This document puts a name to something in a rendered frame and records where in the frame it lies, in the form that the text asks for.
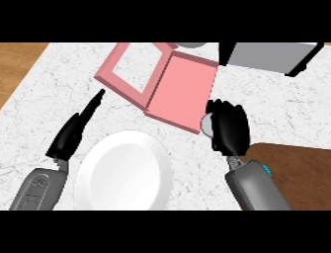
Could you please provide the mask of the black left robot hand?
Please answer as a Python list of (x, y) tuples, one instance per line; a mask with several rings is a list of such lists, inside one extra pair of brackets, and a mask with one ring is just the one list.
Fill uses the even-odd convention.
[(65, 122), (45, 152), (48, 158), (56, 158), (63, 161), (72, 156), (76, 146), (81, 142), (81, 134), (85, 124), (91, 118), (96, 108), (100, 105), (104, 90), (100, 89), (97, 94), (90, 99), (81, 113), (75, 113)]

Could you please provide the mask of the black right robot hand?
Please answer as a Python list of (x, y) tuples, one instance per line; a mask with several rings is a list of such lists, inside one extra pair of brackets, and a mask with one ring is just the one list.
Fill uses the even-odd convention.
[(223, 156), (243, 156), (249, 148), (249, 126), (242, 106), (220, 99), (208, 100), (205, 113), (211, 115), (211, 149)]

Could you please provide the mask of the pink cardboard box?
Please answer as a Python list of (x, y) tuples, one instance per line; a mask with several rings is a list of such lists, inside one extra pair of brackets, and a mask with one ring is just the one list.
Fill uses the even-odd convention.
[(93, 78), (158, 121), (199, 133), (199, 121), (212, 88), (218, 63), (175, 51), (172, 42), (155, 42), (161, 52), (152, 75), (138, 92), (113, 73), (113, 67), (128, 47), (118, 42)]

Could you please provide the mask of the brown wooden cutting board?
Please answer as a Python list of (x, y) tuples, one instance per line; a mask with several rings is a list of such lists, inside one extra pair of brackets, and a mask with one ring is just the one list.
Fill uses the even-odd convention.
[(329, 149), (255, 143), (242, 160), (257, 160), (270, 168), (292, 210), (331, 210)]

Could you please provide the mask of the white oval plate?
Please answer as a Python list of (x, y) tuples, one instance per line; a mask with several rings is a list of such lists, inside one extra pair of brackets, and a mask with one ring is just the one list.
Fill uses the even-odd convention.
[(171, 170), (159, 142), (137, 130), (109, 134), (81, 162), (73, 200), (78, 210), (162, 210), (171, 190)]

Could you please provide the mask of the grey and black appliance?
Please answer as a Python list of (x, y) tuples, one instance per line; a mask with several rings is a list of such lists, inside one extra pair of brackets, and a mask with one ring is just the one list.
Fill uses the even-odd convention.
[(220, 42), (218, 64), (282, 73), (294, 77), (323, 47), (322, 42)]

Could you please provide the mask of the grey round object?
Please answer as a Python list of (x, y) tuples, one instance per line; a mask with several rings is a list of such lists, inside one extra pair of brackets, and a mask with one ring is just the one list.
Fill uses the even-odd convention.
[(175, 45), (183, 48), (198, 48), (203, 46), (206, 42), (177, 42)]

